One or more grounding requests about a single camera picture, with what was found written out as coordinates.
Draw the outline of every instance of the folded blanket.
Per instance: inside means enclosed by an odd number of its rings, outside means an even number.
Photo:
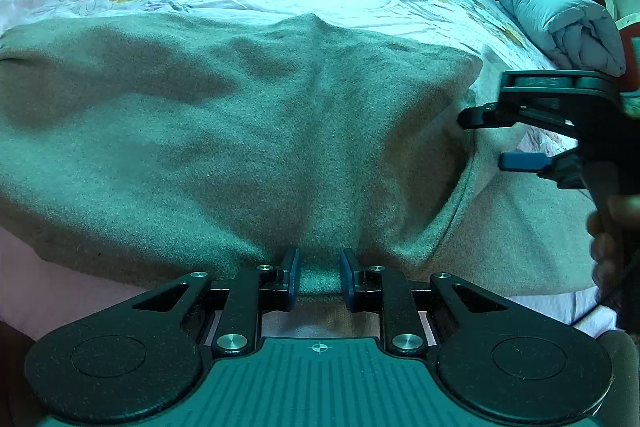
[[[527,37],[563,70],[625,72],[616,23],[592,0],[499,0]]]
[[[506,67],[494,59],[313,14],[16,26],[0,38],[0,226],[46,261],[145,287],[194,270],[234,277],[290,245],[302,295],[340,292],[346,247],[428,277],[526,132],[456,124],[495,100]],[[482,251],[454,255],[479,275]],[[530,287],[521,256],[482,283]],[[578,265],[572,289],[590,273]]]

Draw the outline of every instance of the rolled comforter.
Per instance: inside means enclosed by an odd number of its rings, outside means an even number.
[[[592,0],[499,0],[529,39],[563,70],[625,72],[616,23]]]

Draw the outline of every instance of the metal screw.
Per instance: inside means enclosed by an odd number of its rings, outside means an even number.
[[[394,346],[398,349],[402,349],[403,351],[418,349],[422,345],[422,339],[413,333],[401,333],[400,335],[396,335],[391,342]]]
[[[218,346],[225,351],[239,351],[246,346],[246,337],[237,333],[229,333],[218,338]]]

